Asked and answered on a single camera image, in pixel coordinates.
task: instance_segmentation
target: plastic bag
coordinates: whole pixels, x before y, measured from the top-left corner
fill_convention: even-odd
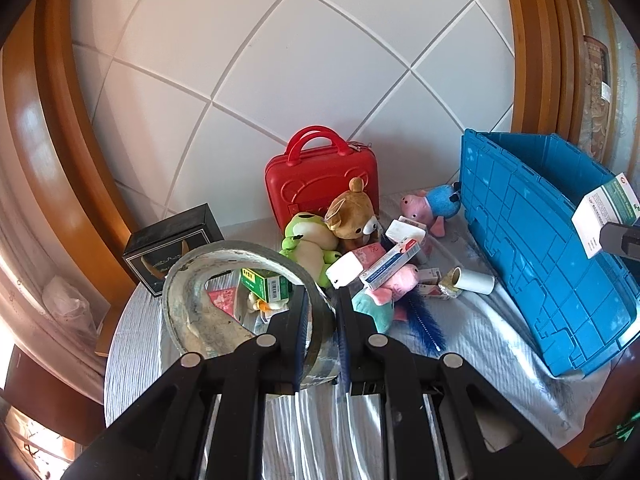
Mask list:
[[[42,291],[42,301],[53,319],[73,338],[89,348],[98,337],[89,302],[60,276],[54,276]]]

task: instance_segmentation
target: green box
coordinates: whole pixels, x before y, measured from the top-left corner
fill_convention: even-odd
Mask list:
[[[242,269],[240,283],[267,303],[289,299],[289,280],[270,270]]]

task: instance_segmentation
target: blue plastic crate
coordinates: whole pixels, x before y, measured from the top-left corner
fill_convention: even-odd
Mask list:
[[[589,260],[571,217],[614,175],[557,135],[466,130],[465,217],[527,320],[554,375],[593,372],[640,332],[640,266]]]

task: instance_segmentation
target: cardboard tube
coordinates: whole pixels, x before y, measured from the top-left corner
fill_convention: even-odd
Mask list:
[[[491,294],[495,286],[495,276],[456,267],[453,270],[451,282],[453,286],[462,290],[470,290],[478,294]]]

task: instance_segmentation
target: black box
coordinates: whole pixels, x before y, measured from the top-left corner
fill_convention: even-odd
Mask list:
[[[165,218],[129,237],[122,257],[154,296],[162,296],[164,278],[184,254],[224,240],[208,204]]]

